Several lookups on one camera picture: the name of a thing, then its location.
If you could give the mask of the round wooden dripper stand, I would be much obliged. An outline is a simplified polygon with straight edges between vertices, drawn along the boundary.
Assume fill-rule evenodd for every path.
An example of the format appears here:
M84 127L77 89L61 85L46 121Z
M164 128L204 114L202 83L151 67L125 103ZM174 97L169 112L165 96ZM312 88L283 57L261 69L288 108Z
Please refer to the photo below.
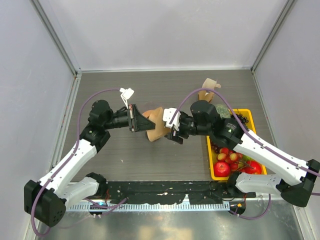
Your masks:
M142 114L145 118L154 121L155 120L155 110L151 109L151 110L147 110Z

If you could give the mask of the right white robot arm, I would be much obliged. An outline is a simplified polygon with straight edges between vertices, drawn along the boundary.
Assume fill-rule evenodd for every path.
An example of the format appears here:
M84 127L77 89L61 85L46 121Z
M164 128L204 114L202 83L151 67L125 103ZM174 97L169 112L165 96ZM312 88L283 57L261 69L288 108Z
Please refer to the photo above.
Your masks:
M273 174L235 172L226 182L232 197L260 192L280 196L286 202L306 207L320 171L314 159L293 157L264 141L235 118L221 117L216 107L198 100L190 107L191 115L176 108L166 108L162 119L171 129L167 139L183 143L189 136L208 136L218 147L226 147L250 157L273 171Z

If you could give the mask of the brown paper coffee filter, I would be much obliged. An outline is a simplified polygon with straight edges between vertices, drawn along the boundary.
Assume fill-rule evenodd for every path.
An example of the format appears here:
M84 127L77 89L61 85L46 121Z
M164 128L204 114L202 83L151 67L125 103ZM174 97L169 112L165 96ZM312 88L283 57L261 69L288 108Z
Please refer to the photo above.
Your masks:
M162 107L158 107L154 109L154 111L155 119L154 121L151 121L155 123L155 129L146 131L148 140L150 142L155 142L171 132L171 129L165 127L165 123L163 122L164 109Z

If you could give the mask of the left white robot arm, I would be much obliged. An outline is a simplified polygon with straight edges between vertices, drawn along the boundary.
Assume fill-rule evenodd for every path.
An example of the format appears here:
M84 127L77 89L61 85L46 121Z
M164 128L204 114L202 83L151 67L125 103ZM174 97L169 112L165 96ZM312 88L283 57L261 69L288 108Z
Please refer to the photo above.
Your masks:
M106 100L95 101L88 124L69 153L40 180L29 180L25 184L24 211L52 228L60 222L67 208L82 199L89 196L102 199L107 193L107 184L100 174L89 173L73 187L68 184L104 147L111 137L111 129L126 127L133 133L154 130L156 125L143 116L135 104L113 111Z

